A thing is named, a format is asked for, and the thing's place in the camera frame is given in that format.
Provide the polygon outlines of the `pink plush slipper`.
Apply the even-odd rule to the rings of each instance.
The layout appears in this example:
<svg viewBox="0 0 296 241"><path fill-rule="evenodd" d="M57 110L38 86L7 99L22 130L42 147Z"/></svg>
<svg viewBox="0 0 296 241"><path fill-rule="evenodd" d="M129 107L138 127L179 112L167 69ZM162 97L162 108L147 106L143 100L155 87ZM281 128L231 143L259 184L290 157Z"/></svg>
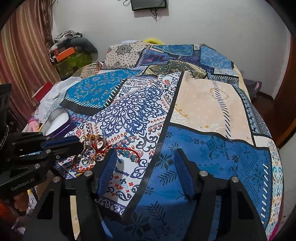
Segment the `pink plush slipper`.
<svg viewBox="0 0 296 241"><path fill-rule="evenodd" d="M28 121L28 132L38 132L39 122L35 118L30 118Z"/></svg>

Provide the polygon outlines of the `white crumpled cloth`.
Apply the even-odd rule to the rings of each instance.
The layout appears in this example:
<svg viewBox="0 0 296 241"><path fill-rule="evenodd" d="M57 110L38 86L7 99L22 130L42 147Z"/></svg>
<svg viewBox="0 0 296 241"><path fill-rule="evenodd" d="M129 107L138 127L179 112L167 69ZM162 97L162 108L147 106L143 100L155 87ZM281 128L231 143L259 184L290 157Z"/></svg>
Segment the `white crumpled cloth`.
<svg viewBox="0 0 296 241"><path fill-rule="evenodd" d="M66 91L73 85L79 83L81 80L81 77L70 77L55 84L41 99L33 117L39 123L44 123L48 119L49 115L60 106L61 102L64 100Z"/></svg>

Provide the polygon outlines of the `red and white box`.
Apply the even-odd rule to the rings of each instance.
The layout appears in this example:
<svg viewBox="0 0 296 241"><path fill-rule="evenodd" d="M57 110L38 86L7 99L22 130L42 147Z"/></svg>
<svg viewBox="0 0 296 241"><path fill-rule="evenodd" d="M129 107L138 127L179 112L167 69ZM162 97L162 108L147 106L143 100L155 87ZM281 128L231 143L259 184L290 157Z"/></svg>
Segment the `red and white box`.
<svg viewBox="0 0 296 241"><path fill-rule="evenodd" d="M39 103L53 86L54 84L51 81L48 81L33 94L32 99Z"/></svg>

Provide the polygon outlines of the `green patterned box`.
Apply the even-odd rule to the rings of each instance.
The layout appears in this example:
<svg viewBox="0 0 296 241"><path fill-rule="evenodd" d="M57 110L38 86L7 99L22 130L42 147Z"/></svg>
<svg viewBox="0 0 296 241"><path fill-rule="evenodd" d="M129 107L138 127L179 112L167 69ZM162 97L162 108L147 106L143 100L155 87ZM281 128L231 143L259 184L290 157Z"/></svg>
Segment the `green patterned box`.
<svg viewBox="0 0 296 241"><path fill-rule="evenodd" d="M61 80L65 80L76 73L80 68L92 63L92 57L85 52L75 52L55 64Z"/></svg>

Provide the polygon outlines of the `striped red curtain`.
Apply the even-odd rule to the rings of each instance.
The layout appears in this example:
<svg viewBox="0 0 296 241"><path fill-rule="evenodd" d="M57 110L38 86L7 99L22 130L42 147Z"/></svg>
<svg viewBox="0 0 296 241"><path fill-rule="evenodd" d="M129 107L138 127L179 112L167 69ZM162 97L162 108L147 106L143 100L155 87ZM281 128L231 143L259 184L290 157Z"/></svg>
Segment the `striped red curtain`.
<svg viewBox="0 0 296 241"><path fill-rule="evenodd" d="M32 96L60 80L48 51L53 46L55 1L24 1L1 29L1 83L12 84L10 113L22 130L37 103Z"/></svg>

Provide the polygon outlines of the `patchwork patterned bedspread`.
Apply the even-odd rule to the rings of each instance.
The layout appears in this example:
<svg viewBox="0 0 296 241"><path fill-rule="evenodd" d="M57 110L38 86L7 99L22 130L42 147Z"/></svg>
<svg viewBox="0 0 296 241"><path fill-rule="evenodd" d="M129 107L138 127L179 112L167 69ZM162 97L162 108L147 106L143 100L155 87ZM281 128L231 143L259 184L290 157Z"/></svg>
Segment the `patchwork patterned bedspread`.
<svg viewBox="0 0 296 241"><path fill-rule="evenodd" d="M280 219L280 157L232 61L206 45L121 43L102 69L71 86L69 132L101 136L117 163L96 198L108 240L183 240L196 201L176 169L181 149L209 177L237 177L271 240Z"/></svg>

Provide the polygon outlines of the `orange box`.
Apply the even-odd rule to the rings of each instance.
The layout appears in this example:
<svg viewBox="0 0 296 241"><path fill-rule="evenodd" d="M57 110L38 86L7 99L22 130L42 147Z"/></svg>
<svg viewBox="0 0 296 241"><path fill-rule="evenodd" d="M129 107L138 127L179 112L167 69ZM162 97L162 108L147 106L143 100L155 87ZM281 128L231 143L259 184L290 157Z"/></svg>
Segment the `orange box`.
<svg viewBox="0 0 296 241"><path fill-rule="evenodd" d="M62 61L63 59L67 58L68 56L75 53L75 49L73 47L64 50L63 52L56 55L57 62Z"/></svg>

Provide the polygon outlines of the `pile of dark clothes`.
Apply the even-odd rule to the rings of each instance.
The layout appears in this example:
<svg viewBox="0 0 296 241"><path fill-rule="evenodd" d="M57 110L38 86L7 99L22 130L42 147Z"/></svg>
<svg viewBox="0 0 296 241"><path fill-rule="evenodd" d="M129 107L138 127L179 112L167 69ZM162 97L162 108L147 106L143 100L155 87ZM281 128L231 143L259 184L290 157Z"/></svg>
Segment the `pile of dark clothes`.
<svg viewBox="0 0 296 241"><path fill-rule="evenodd" d="M54 44L48 50L48 55L53 58L55 50L68 49L73 47L74 49L82 52L86 52L91 55L93 59L98 58L98 51L96 47L85 37L82 33L68 30L60 33L56 38L53 39Z"/></svg>

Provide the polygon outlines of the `yellow pillow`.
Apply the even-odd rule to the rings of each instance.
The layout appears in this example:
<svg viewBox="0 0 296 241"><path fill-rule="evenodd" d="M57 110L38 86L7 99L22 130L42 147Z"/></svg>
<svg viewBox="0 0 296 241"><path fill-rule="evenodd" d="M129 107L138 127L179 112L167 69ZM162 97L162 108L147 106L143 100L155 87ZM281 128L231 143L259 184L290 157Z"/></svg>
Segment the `yellow pillow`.
<svg viewBox="0 0 296 241"><path fill-rule="evenodd" d="M163 45L163 41L157 39L157 38L146 38L144 39L144 42L150 43L150 44L156 44L156 45Z"/></svg>

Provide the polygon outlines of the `wall mounted black television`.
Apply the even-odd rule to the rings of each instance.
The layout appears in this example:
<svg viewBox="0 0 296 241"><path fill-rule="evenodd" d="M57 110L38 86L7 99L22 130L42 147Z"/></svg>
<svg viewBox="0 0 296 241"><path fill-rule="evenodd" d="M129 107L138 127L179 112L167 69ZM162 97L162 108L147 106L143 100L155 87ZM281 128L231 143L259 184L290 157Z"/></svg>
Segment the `wall mounted black television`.
<svg viewBox="0 0 296 241"><path fill-rule="evenodd" d="M132 10L161 9L167 7L166 0L131 0Z"/></svg>

